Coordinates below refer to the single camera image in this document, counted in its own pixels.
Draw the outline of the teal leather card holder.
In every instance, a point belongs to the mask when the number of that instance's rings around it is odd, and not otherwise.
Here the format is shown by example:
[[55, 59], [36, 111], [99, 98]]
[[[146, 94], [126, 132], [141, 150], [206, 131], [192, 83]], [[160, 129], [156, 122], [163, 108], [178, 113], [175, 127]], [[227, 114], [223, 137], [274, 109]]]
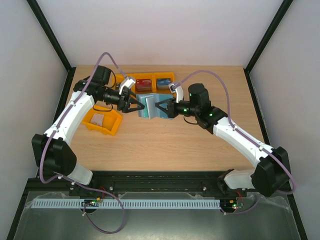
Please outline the teal leather card holder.
[[138, 111], [139, 117], [144, 119], [169, 119], [165, 112], [156, 107], [156, 103], [173, 98], [172, 94], [146, 93], [137, 94], [136, 97], [144, 105], [144, 109]]

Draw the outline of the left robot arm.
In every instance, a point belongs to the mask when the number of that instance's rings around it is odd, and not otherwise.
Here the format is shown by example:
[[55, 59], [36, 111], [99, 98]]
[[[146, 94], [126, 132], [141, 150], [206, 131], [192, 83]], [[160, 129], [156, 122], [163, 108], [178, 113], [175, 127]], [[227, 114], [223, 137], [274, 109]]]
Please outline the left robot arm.
[[115, 105], [123, 113], [144, 109], [131, 90], [136, 83], [135, 78], [124, 76], [119, 88], [113, 89], [107, 86], [112, 75], [114, 72], [111, 69], [96, 66], [90, 76], [74, 85], [69, 102], [51, 127], [45, 133], [33, 136], [31, 145], [42, 183], [53, 180], [45, 179], [44, 171], [82, 185], [91, 182], [93, 172], [77, 162], [71, 141], [85, 115], [97, 102]]

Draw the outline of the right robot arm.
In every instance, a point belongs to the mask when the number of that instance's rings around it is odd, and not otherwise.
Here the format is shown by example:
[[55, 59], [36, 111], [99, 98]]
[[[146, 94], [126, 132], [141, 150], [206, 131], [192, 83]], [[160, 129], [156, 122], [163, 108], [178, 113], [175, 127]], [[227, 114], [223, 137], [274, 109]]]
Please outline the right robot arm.
[[188, 87], [189, 100], [177, 88], [176, 97], [159, 101], [155, 106], [173, 119], [178, 115], [194, 117], [198, 126], [239, 151], [253, 166], [249, 170], [230, 169], [222, 174], [218, 191], [229, 196], [236, 189], [255, 189], [265, 197], [278, 192], [289, 181], [289, 170], [283, 161], [288, 153], [282, 147], [273, 148], [238, 127], [230, 116], [211, 104], [209, 92], [201, 83]]

